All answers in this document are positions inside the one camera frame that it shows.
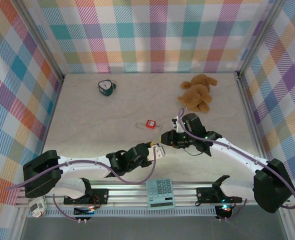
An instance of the small red object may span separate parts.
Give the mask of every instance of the small red object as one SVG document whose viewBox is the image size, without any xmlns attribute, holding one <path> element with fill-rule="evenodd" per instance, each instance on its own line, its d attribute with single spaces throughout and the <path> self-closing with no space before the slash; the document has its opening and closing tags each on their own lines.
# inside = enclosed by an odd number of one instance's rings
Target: small red object
<svg viewBox="0 0 295 240">
<path fill-rule="evenodd" d="M 146 127 L 150 129 L 154 129 L 156 125 L 157 125 L 157 122 L 153 120 L 147 120 L 146 122 Z"/>
</svg>

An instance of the teddy bear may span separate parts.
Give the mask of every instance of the teddy bear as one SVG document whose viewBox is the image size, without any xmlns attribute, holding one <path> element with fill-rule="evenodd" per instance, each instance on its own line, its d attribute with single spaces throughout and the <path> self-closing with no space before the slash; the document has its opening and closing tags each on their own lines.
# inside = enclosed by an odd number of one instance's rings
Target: teddy bear
<svg viewBox="0 0 295 240">
<path fill-rule="evenodd" d="M 216 86 L 217 84 L 218 81 L 212 77 L 205 74 L 196 75 L 191 82 L 182 82 L 181 88 L 188 90 L 177 99 L 191 111 L 207 113 L 210 110 L 208 104 L 212 102 L 212 97 L 209 94 L 210 85 Z"/>
</svg>

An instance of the calculator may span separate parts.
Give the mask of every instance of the calculator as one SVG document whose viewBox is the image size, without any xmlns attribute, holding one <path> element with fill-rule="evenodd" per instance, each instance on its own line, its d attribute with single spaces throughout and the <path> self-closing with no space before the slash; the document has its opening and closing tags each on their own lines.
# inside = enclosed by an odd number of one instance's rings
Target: calculator
<svg viewBox="0 0 295 240">
<path fill-rule="evenodd" d="M 146 191 L 149 210 L 171 209 L 176 206 L 171 179 L 150 179 L 146 181 Z"/>
</svg>

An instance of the white floor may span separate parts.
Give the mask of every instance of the white floor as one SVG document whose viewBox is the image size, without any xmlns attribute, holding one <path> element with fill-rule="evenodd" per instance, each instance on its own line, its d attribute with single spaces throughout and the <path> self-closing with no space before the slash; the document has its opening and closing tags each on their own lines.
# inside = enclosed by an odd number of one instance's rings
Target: white floor
<svg viewBox="0 0 295 240">
<path fill-rule="evenodd" d="M 213 102 L 209 113 L 197 113 L 208 131 L 215 131 L 238 147 L 257 154 L 233 73 L 209 74 L 218 80 L 211 88 Z M 162 133 L 172 129 L 182 104 L 183 81 L 195 74 L 68 74 L 63 84 L 44 151 L 57 150 L 66 157 L 90 158 L 118 150 L 128 150 L 139 143 L 158 142 Z M 99 93 L 101 80 L 117 82 L 109 96 Z M 135 123 L 154 120 L 161 130 L 138 129 Z M 164 146 L 166 156 L 156 164 L 153 177 L 174 181 L 214 181 L 222 175 L 249 180 L 234 162 L 215 159 L 206 154 L 190 156 L 182 149 Z M 187 149 L 192 154 L 194 147 Z M 137 168 L 123 176 L 142 180 L 151 168 Z"/>
</svg>

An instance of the plaid fabric backdrop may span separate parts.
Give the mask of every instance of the plaid fabric backdrop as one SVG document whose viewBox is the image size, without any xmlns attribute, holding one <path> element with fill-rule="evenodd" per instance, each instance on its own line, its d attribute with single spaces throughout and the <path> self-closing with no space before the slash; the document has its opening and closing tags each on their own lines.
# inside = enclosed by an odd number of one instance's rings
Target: plaid fabric backdrop
<svg viewBox="0 0 295 240">
<path fill-rule="evenodd" d="M 59 85 L 10 0 L 0 0 L 0 240 L 18 195 L 5 188 L 41 153 Z"/>
<path fill-rule="evenodd" d="M 284 161 L 295 183 L 295 0 L 287 0 L 245 76 L 269 158 Z"/>
<path fill-rule="evenodd" d="M 274 0 L 24 2 L 64 73 L 190 73 L 237 70 Z"/>
</svg>

